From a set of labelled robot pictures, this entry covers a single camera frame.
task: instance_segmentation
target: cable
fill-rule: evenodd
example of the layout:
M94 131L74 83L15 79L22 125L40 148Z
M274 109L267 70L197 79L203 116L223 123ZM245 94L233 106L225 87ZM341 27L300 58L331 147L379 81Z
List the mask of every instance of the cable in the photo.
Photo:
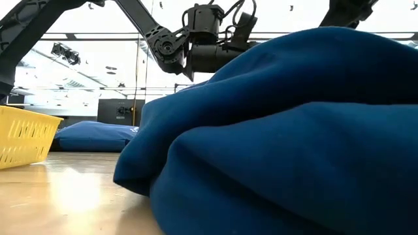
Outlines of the cable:
M136 114L137 114L137 91L138 91L138 71L139 71L139 50L141 50L140 34L138 34L138 46L137 46L137 62L135 64L135 94L133 96L133 107L132 107L132 126L135 126Z
M185 22L184 22L184 16L187 14L187 11L185 10L184 12L183 12L183 15L182 15L182 25L183 25L183 27L185 27Z
M54 60L53 60L51 63L54 63L54 62L55 62L55 61L57 61L57 59L58 59L58 58L60 58L60 57L61 57L60 55L59 55L59 56L57 56L57 57L55 57L55 58L54 58Z
M154 0L152 1L152 7L151 7L151 15L153 13L154 10ZM137 46L137 63L135 66L135 94L133 97L133 109L132 109L132 126L135 126L135 121L136 121L136 114L137 114L137 93L138 93L138 72L139 72L139 50L141 50L140 48L140 33L138 34L138 46ZM146 70L145 70L145 94L144 94L144 98L146 98L146 80L148 77L148 58L150 54L150 47L147 48L146 50Z
M239 4L243 4L245 0L238 0L230 9L223 15L223 18L227 17Z
M231 30L225 30L225 31L223 31L223 32L219 32L219 34L222 34L222 33L224 33L224 34L225 34L225 38L224 38L224 39L222 39L222 40L220 40L220 41L217 41L217 42L216 42L216 44L221 44L221 43L227 42L227 41L228 41L228 40L230 40L230 39L232 38L232 36L234 35L234 33L233 33Z
M228 32L231 32L229 29L234 27L235 29L237 28L241 28L241 27L245 27L248 24L251 23L251 21L254 19L255 17L255 13L257 11L257 3L255 2L255 0L253 1L253 13L251 14L251 17L249 18L249 20L246 23L243 23L242 25L238 25L238 23L236 22L236 16L238 15L238 12L240 11L240 9L242 8L242 6L244 5L244 1L245 0L238 0L227 12L227 14L231 13L231 11L236 8L235 12L234 12L234 16L233 16L233 24L229 25L226 29L225 29L225 42L227 42L228 39Z

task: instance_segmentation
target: yellow plastic basket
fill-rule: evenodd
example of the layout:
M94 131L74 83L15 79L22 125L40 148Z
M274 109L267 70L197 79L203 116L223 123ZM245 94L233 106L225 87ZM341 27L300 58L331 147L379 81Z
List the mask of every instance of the yellow plastic basket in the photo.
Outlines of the yellow plastic basket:
M45 161L61 120L0 106L0 169Z

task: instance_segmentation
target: wooden floor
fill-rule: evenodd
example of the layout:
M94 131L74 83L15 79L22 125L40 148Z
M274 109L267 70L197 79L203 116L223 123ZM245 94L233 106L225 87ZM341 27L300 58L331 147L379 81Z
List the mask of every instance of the wooden floor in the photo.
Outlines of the wooden floor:
M112 182L117 158L52 153L0 170L0 234L162 234L150 201Z

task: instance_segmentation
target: crumpled fabric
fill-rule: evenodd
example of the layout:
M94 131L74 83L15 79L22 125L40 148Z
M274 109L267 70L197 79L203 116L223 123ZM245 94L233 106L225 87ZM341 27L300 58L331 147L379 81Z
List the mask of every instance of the crumpled fabric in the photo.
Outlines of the crumpled fabric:
M413 48L292 33L146 104L114 181L167 234L418 234L417 102Z

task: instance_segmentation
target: black robotic arm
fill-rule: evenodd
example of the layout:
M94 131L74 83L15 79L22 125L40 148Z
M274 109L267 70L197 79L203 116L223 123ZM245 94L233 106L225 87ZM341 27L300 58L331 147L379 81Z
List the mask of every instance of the black robotic arm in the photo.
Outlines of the black robotic arm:
M219 26L231 10L225 13L221 7L212 4L214 1L207 5L196 4L185 11L188 25L183 24L175 32L159 25L139 0L114 1L144 37L161 69L183 73L192 81L194 72L216 72L257 44L248 42L257 22L255 11L251 15L242 13L233 36L219 40ZM330 0L330 10L321 26L355 28L359 20L365 20L371 14L371 6L376 1ZM9 94L14 85L16 66L61 14L86 2L105 5L105 0L21 0L0 21L0 95ZM235 7L240 8L243 3L244 0L238 0Z

